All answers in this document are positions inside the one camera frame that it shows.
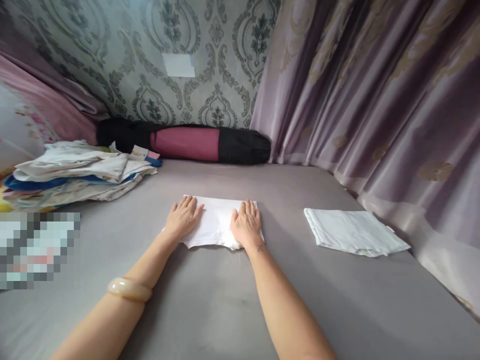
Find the bangle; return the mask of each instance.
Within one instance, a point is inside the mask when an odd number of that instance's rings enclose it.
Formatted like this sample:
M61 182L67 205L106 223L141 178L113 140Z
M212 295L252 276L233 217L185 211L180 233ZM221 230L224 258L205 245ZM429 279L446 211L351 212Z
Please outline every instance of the bangle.
M148 287L116 277L108 284L108 291L125 299L146 303L152 297L152 290Z

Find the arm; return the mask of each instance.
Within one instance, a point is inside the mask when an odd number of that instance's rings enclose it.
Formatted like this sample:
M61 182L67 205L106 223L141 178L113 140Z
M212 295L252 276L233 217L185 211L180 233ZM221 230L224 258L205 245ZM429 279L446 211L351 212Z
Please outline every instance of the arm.
M175 203L165 229L124 278L152 289L177 244L200 221L203 207L197 207L197 199L191 196L184 197L180 205ZM144 309L143 302L107 292L51 359L117 359Z
M270 255L260 237L260 210L252 201L233 210L230 224L255 274L268 332L281 360L333 360L335 354L302 298Z

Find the right hand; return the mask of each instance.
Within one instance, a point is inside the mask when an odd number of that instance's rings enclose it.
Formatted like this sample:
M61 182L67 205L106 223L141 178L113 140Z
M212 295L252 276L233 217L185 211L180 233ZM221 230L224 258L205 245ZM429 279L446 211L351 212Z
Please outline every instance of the right hand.
M235 239L245 249L264 245L260 237L260 210L255 209L253 201L243 201L240 211L233 209L231 215L230 230Z

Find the hand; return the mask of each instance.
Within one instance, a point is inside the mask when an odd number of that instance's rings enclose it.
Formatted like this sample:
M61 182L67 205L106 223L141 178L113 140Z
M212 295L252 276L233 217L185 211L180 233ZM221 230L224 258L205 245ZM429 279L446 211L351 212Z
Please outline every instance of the hand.
M162 231L175 237L178 241L190 233L200 221L204 205L197 207L197 198L184 196L180 205L174 203L166 218L165 229Z
M260 210L255 209L253 201L243 201L239 212L233 209L230 230L246 250L259 247L263 250L264 241L260 237L260 229Z

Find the mattress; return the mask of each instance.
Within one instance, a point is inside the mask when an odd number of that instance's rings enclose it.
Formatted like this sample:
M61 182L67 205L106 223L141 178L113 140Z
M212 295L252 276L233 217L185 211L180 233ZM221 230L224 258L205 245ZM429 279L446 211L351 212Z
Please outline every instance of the mattress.
M362 210L326 171L165 160L157 175L81 212L54 281L0 293L0 359L47 359L165 224L183 194L258 201L266 244L339 359L480 359L480 325L408 252L316 245L303 209ZM121 359L277 359L243 250L180 244Z

